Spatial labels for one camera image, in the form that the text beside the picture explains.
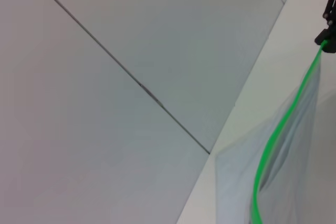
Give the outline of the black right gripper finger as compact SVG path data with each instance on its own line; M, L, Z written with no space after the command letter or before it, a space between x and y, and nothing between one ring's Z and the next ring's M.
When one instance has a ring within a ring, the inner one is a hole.
M326 20L328 28L324 29L314 40L317 45L335 45L335 0L328 0L322 17Z
M336 53L336 42L335 42L335 40L325 40L321 44L321 48L322 48L323 52Z

